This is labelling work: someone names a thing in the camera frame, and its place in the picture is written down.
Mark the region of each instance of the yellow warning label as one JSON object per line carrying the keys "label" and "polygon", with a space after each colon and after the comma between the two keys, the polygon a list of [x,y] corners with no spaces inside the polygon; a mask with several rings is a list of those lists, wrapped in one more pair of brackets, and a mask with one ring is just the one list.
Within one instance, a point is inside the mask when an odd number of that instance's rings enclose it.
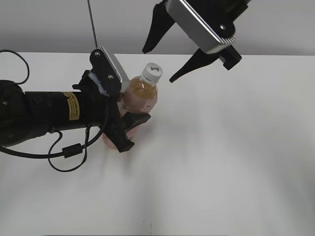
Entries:
{"label": "yellow warning label", "polygon": [[78,120],[80,118],[80,105],[77,97],[72,92],[63,92],[67,97],[69,105],[69,120]]}

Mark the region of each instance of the orange liquid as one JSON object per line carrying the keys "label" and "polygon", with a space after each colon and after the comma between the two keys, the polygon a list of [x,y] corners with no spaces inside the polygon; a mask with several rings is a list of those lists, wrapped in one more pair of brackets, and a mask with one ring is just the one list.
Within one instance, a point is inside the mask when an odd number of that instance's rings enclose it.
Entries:
{"label": "orange liquid", "polygon": [[[119,103],[119,110],[121,116],[125,115],[126,112],[148,114],[156,105],[157,101],[157,87],[146,83],[138,76],[130,81],[130,85],[124,92],[122,100]],[[139,126],[127,132],[127,137],[132,140],[138,129]],[[110,148],[116,148],[105,134],[103,134],[103,140]]]}

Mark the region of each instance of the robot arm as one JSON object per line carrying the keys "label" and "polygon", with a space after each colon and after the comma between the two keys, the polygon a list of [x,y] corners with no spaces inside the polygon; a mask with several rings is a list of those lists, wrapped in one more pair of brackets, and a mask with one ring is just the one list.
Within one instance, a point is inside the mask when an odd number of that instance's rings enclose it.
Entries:
{"label": "robot arm", "polygon": [[[91,53],[90,62],[92,69],[86,70],[80,83],[72,86],[78,92],[23,92],[18,84],[0,80],[0,147],[13,146],[54,130],[98,126],[96,139],[105,133],[119,152],[130,150],[134,143],[126,132],[145,123],[150,115],[127,113],[121,118],[117,102],[129,82],[124,70],[103,47]],[[83,148],[80,144],[66,147],[61,155],[77,155]],[[3,148],[0,151],[13,154]]]}
{"label": "robot arm", "polygon": [[234,21],[248,8],[250,0],[163,0],[153,18],[143,53],[152,51],[170,28],[177,23],[199,47],[192,58],[171,79],[221,59],[227,70],[241,59],[234,49]]}

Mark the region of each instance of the cable connector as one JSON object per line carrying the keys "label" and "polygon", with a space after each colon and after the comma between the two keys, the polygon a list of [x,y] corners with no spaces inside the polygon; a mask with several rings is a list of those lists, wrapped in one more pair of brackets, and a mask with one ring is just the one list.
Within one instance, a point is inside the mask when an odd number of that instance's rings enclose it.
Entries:
{"label": "cable connector", "polygon": [[65,158],[76,156],[82,153],[83,153],[83,149],[82,149],[81,144],[75,144],[75,145],[63,148],[63,155]]}

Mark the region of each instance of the white wall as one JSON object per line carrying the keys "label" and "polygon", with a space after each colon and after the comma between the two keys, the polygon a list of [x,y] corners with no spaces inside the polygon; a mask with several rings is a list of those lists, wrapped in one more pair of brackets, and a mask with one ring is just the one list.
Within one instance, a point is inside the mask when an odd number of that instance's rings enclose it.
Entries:
{"label": "white wall", "polygon": [[[160,0],[91,0],[99,44],[141,53],[152,9]],[[242,54],[315,55],[314,0],[252,0],[236,21]],[[90,52],[86,0],[1,0],[0,48],[26,52]],[[156,54],[191,54],[196,46],[178,26]]]}

